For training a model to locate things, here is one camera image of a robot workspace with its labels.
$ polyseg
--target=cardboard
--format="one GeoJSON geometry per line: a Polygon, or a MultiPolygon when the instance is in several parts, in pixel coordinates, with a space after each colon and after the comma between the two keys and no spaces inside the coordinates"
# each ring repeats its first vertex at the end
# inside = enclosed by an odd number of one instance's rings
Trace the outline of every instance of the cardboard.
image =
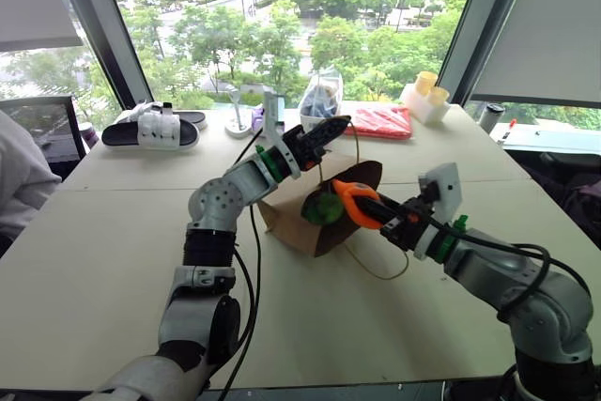
{"type": "MultiPolygon", "coordinates": [[[[382,164],[375,161],[356,164],[356,161],[355,157],[326,154],[321,163],[324,184],[338,178],[377,189],[382,164]]],[[[319,171],[315,168],[296,180],[285,180],[278,190],[258,202],[268,231],[288,246],[314,257],[324,255],[359,229],[346,214],[329,225],[311,224],[301,216],[304,200],[319,188],[319,171]]]]}

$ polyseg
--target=person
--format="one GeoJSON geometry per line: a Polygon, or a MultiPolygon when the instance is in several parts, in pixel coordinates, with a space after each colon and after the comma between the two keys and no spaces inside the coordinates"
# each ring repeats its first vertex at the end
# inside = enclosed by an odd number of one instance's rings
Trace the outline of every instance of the person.
{"type": "Polygon", "coordinates": [[[0,112],[0,257],[60,182],[31,135],[0,112]]]}

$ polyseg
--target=chair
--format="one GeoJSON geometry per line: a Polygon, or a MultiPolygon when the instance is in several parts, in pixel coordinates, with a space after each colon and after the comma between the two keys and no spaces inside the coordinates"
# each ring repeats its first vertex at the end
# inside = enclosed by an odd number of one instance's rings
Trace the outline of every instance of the chair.
{"type": "Polygon", "coordinates": [[[0,110],[31,133],[50,169],[63,180],[85,157],[71,96],[0,100],[0,110]]]}

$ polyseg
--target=table surface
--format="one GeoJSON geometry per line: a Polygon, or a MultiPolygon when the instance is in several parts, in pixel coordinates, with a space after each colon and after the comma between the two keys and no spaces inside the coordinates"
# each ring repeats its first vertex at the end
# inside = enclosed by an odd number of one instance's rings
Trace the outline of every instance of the table surface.
{"type": "MultiPolygon", "coordinates": [[[[456,109],[454,117],[464,120],[456,109]]],[[[399,201],[418,192],[418,172],[463,159],[460,212],[470,215],[470,225],[509,242],[547,246],[582,274],[596,300],[601,253],[474,129],[471,135],[478,143],[469,143],[471,152],[487,150],[496,156],[494,164],[507,166],[495,173],[505,179],[494,179],[492,172],[492,180],[485,178],[482,159],[474,163],[456,143],[456,135],[465,137],[466,128],[453,132],[454,125],[447,124],[445,131],[428,131],[418,126],[412,145],[374,141],[366,146],[362,140],[362,155],[377,158],[385,147],[393,155],[398,152],[393,146],[413,152],[402,164],[383,160],[384,168],[402,169],[407,160],[416,159],[402,172],[404,179],[385,169],[387,180],[395,176],[399,181],[381,185],[380,191],[399,201]],[[432,146],[432,136],[439,133],[450,136],[432,146]],[[420,152],[422,144],[429,150],[420,152]],[[483,180],[469,180],[478,175],[483,180]]],[[[240,142],[223,133],[219,143],[217,135],[205,135],[206,142],[213,140],[221,150],[210,164],[198,164],[202,150],[143,157],[95,147],[76,168],[65,189],[50,199],[0,262],[0,387],[89,390],[133,358],[156,351],[173,268],[181,262],[188,198],[193,188],[218,176],[240,148],[240,142]],[[103,177],[92,177],[93,171],[103,177]]],[[[336,146],[350,150],[354,143],[336,146]]],[[[476,378],[499,375],[513,362],[509,331],[493,309],[447,278],[433,261],[411,257],[404,276],[384,282],[359,267],[345,247],[312,258],[265,234],[262,220],[257,222],[264,262],[261,305],[235,387],[476,378]]],[[[254,274],[254,239],[246,211],[239,219],[237,242],[254,274]]],[[[348,243],[374,271],[392,274],[403,265],[400,251],[375,231],[360,230],[348,243]]],[[[241,280],[233,295],[246,315],[249,301],[241,280]]],[[[595,308],[601,309],[599,301],[595,308]]],[[[589,332],[593,346],[600,348],[596,323],[589,332]]],[[[212,378],[214,388],[223,387],[233,361],[212,378]]]]}
{"type": "MultiPolygon", "coordinates": [[[[225,135],[223,124],[231,111],[205,113],[208,126],[200,131],[196,147],[181,152],[132,151],[99,143],[61,190],[195,189],[220,177],[250,138],[225,135]]],[[[286,125],[298,122],[298,112],[286,110],[286,125]]],[[[362,156],[384,163],[382,183],[413,183],[418,174],[443,162],[457,162],[462,181],[530,178],[457,105],[438,126],[426,127],[413,119],[412,127],[413,138],[406,141],[360,137],[362,156]]],[[[340,137],[327,148],[347,155],[356,152],[352,136],[340,137]]]]}

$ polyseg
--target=slipper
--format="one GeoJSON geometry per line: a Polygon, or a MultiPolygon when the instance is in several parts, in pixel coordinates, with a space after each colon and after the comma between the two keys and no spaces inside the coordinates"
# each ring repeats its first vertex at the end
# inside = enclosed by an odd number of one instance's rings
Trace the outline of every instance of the slipper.
{"type": "Polygon", "coordinates": [[[102,142],[118,148],[187,149],[198,143],[198,136],[194,124],[180,119],[170,108],[162,107],[161,112],[146,112],[136,122],[107,127],[102,133],[102,142]]]}
{"type": "MultiPolygon", "coordinates": [[[[124,118],[120,119],[118,123],[123,122],[135,122],[138,117],[148,112],[161,112],[163,107],[169,108],[172,104],[170,102],[140,102],[138,103],[131,112],[124,118]]],[[[179,115],[179,119],[184,121],[192,122],[198,130],[203,130],[207,126],[205,114],[203,112],[191,112],[191,111],[180,111],[174,110],[175,115],[179,115]]]]}

